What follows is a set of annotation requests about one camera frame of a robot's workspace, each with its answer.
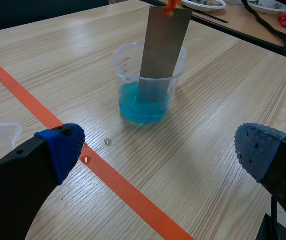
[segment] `empty plastic beaker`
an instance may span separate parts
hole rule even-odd
[[[144,43],[129,43],[116,49],[113,63],[116,68],[118,103],[129,119],[148,123],[161,119],[186,68],[186,48],[182,47],[175,70],[169,78],[140,77]]]

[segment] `water droplet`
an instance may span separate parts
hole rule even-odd
[[[91,161],[91,158],[89,156],[82,156],[81,161],[82,161],[82,163],[87,165]]]
[[[108,147],[110,147],[112,145],[112,141],[109,138],[104,139],[104,143]]]

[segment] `wood grain surface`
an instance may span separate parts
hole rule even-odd
[[[168,2],[168,0],[159,0],[163,3]],[[274,37],[268,30],[266,30],[261,24],[259,24],[255,17],[250,14],[244,6],[240,5],[226,5],[225,9],[219,9],[215,12],[206,12],[207,14],[210,14],[214,17],[218,17],[219,19],[225,20],[228,23],[222,23],[220,21],[217,21],[215,19],[212,19],[210,17],[198,14],[197,12],[193,12],[194,15],[209,20],[213,23],[217,23],[219,25],[222,25],[223,27],[233,29],[238,32],[242,32],[244,34],[253,36],[255,38],[264,40],[266,42],[283,46],[282,41]],[[270,15],[270,14],[263,14],[259,13],[258,15],[268,22],[273,28],[276,30],[285,33],[286,34],[286,28],[282,27],[278,21],[278,15]]]
[[[128,1],[1,30],[0,65],[195,239],[255,239],[269,194],[238,163],[234,133],[246,122],[286,132],[286,58],[191,21],[169,113],[133,123],[119,112],[111,57],[144,40],[147,17],[147,4]],[[19,143],[44,129],[1,84],[0,121],[22,125]],[[27,239],[161,238],[78,163]]]

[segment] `orange tape line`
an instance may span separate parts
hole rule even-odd
[[[52,129],[63,123],[34,98],[25,88],[0,67],[0,83],[17,98],[46,128]],[[163,213],[147,197],[124,179],[107,162],[86,144],[81,161],[102,180],[138,216],[166,240],[192,240],[193,238]]]

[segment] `metal plate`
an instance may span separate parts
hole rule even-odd
[[[168,16],[161,7],[150,7],[140,77],[173,76],[192,12],[175,8]],[[169,84],[170,80],[139,80],[137,102],[165,101]]]

